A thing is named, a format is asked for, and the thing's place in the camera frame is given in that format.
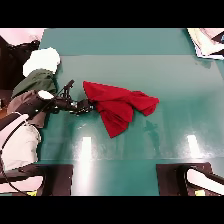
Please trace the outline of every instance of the cable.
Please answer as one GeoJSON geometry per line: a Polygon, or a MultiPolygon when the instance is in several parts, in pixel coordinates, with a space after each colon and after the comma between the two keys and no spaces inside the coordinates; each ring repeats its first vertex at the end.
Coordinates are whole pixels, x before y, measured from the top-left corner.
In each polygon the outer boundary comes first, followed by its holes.
{"type": "Polygon", "coordinates": [[[11,188],[13,188],[14,190],[18,191],[19,193],[25,195],[25,196],[31,196],[31,195],[28,195],[28,194],[25,193],[25,192],[20,191],[18,188],[14,187],[14,186],[11,184],[11,182],[8,180],[8,177],[6,176],[5,171],[4,171],[4,168],[3,168],[3,161],[2,161],[1,154],[2,154],[2,151],[0,151],[0,170],[1,170],[1,173],[2,173],[3,177],[5,178],[5,180],[7,181],[7,183],[9,184],[9,186],[10,186],[11,188]]]}

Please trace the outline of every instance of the green table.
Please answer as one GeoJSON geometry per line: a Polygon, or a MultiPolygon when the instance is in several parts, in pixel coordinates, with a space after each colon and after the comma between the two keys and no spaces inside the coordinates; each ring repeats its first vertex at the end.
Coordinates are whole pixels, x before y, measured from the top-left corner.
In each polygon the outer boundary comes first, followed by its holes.
{"type": "Polygon", "coordinates": [[[61,55],[58,88],[74,79],[157,96],[157,110],[110,139],[100,115],[50,115],[40,163],[74,164],[72,195],[159,195],[157,163],[210,162],[224,176],[224,65],[199,59],[186,29],[47,29],[61,55]]]}

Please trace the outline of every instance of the yellow label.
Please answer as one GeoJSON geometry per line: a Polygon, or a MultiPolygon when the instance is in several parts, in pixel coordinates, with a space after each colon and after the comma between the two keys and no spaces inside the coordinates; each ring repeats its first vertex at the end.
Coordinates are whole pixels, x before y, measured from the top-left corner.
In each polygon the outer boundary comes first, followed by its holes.
{"type": "Polygon", "coordinates": [[[204,190],[195,191],[195,195],[196,196],[205,196],[205,191],[204,190]]]}
{"type": "Polygon", "coordinates": [[[37,191],[26,192],[30,196],[37,196],[37,191]]]}

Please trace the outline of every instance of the red cloth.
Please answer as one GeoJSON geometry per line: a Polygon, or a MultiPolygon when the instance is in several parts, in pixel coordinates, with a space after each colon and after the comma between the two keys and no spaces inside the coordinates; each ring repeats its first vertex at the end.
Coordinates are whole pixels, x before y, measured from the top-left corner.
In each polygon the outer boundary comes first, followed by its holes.
{"type": "Polygon", "coordinates": [[[134,114],[133,107],[148,116],[154,112],[159,99],[147,96],[140,91],[83,82],[83,88],[88,99],[96,103],[103,123],[111,138],[128,128],[134,114]]]}

